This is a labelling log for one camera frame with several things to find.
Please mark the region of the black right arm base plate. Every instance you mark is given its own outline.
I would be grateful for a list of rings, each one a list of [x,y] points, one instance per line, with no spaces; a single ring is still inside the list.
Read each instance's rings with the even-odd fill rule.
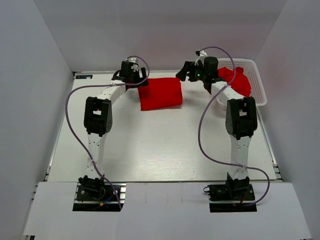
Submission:
[[[257,205],[253,186],[247,189],[229,191],[226,184],[210,184],[203,188],[208,194],[210,213],[254,213]]]

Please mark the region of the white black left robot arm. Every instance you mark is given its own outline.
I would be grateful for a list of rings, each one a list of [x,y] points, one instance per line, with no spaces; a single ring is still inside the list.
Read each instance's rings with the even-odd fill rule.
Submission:
[[[127,90],[149,84],[149,67],[140,67],[138,59],[137,56],[129,56],[122,61],[110,84],[97,96],[89,96],[85,101],[84,128],[88,138],[87,167],[90,178],[105,179],[100,167],[103,166],[106,138],[113,126],[113,104]]]

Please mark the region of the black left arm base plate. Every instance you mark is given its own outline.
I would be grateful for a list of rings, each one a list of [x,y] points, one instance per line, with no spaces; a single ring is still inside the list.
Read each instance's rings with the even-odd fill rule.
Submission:
[[[126,184],[111,186],[103,178],[78,179],[72,210],[74,212],[120,212],[125,203]]]

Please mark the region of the red t shirt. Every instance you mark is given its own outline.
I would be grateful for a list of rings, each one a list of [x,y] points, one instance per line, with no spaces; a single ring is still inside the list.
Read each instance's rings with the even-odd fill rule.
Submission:
[[[183,103],[181,81],[176,77],[149,78],[138,88],[141,111],[178,107]]]

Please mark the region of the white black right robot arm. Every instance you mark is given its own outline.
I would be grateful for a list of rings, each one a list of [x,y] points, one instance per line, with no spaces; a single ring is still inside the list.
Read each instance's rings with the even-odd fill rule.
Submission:
[[[249,191],[248,174],[249,145],[258,127],[256,102],[253,97],[245,97],[236,92],[219,77],[218,59],[206,56],[201,61],[186,61],[175,75],[179,80],[201,81],[203,87],[226,107],[225,128],[230,136],[231,154],[229,172],[224,186],[210,187],[211,193],[225,194],[236,200]]]

